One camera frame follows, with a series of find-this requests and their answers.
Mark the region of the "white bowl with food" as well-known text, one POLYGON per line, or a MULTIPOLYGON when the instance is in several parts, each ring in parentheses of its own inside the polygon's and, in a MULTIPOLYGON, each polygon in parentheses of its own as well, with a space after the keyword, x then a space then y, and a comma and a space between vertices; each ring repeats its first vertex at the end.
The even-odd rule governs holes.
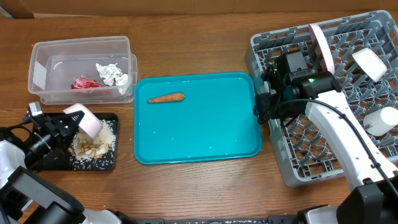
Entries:
POLYGON ((79 122, 79 127, 84 131, 90 138, 96 139, 103 128, 102 122, 83 104, 77 103, 66 109, 65 114, 71 114, 77 111, 84 113, 82 120, 79 122))

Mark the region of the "peanut shells and rice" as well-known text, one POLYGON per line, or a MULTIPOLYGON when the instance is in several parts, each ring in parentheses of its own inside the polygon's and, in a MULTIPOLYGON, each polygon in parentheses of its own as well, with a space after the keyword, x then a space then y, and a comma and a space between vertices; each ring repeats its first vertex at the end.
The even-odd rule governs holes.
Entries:
POLYGON ((103 128, 96 139, 84 132, 75 134, 69 158, 71 170, 112 170, 116 162, 117 127, 114 119, 101 120, 103 128))

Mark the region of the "red snack wrapper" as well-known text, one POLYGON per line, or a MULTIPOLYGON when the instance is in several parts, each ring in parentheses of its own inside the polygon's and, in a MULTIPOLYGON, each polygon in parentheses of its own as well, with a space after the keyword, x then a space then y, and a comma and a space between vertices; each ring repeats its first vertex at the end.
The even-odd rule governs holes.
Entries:
POLYGON ((71 84, 71 89, 73 90, 100 87, 105 87, 105 85, 90 78, 86 78, 84 75, 75 79, 74 84, 71 84))

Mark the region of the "white tissue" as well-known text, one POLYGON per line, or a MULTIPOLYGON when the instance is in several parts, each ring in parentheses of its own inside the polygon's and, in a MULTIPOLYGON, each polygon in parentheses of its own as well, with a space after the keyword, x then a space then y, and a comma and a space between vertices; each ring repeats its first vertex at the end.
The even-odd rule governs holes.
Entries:
POLYGON ((117 66, 117 63, 110 63, 109 65, 100 65, 96 63, 95 66, 105 85, 120 85, 124 80, 124 74, 117 66))
POLYGON ((118 86, 118 91, 121 95, 124 95, 127 92, 127 84, 128 84, 129 76, 128 74, 123 74, 115 78, 115 84, 118 86))

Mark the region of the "large white plate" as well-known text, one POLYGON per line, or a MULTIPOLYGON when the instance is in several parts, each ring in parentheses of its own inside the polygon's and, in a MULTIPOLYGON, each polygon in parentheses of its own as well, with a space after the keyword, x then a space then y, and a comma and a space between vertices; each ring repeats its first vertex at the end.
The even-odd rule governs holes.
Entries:
POLYGON ((320 59, 320 66, 322 70, 327 70, 328 72, 334 74, 335 64, 322 29, 318 24, 309 24, 308 28, 311 41, 317 44, 315 47, 315 53, 317 58, 320 59))

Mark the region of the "orange carrot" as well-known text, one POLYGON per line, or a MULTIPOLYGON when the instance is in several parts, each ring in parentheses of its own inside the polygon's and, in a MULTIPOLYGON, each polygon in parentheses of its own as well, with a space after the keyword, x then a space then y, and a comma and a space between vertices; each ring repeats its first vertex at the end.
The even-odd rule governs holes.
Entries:
POLYGON ((185 95, 183 93, 171 93, 168 95, 162 95, 155 98, 149 99, 148 103, 174 103, 180 102, 185 99, 185 95))

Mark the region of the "small white bowl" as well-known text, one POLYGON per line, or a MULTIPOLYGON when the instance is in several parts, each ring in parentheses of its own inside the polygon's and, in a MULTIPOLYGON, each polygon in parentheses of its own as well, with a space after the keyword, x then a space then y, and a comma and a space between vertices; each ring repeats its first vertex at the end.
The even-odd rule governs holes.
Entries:
POLYGON ((384 62, 369 48, 363 48, 352 56, 363 72, 374 82, 378 82, 387 72, 384 62))

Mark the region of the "white cup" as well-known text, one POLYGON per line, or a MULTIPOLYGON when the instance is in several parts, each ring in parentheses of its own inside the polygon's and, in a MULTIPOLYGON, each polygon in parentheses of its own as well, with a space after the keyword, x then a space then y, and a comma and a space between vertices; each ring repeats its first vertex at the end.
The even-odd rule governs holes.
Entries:
POLYGON ((363 125, 369 126, 366 130, 369 134, 382 136, 397 125, 397 109, 385 107, 367 114, 363 119, 363 125))

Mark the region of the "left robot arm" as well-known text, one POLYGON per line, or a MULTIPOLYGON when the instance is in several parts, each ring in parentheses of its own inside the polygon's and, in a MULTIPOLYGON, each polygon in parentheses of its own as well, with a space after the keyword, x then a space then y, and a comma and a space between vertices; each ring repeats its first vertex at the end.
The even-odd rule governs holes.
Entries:
POLYGON ((27 223, 120 223, 112 210, 87 210, 72 195, 37 176, 41 165, 59 160, 77 131, 97 136, 102 128, 90 111, 65 111, 57 116, 28 111, 18 126, 32 123, 29 144, 13 135, 13 126, 1 128, 1 223, 16 223, 30 202, 38 207, 27 223))

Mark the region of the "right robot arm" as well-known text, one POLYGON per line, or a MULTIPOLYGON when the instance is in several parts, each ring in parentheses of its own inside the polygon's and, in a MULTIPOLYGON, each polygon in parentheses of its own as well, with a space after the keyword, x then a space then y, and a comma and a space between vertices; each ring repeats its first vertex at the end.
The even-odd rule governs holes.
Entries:
POLYGON ((326 139, 349 184, 339 206, 307 208, 295 222, 397 223, 397 167, 358 122, 333 73, 310 72, 295 50, 277 57, 255 79, 261 84, 254 106, 258 123, 305 115, 326 139))

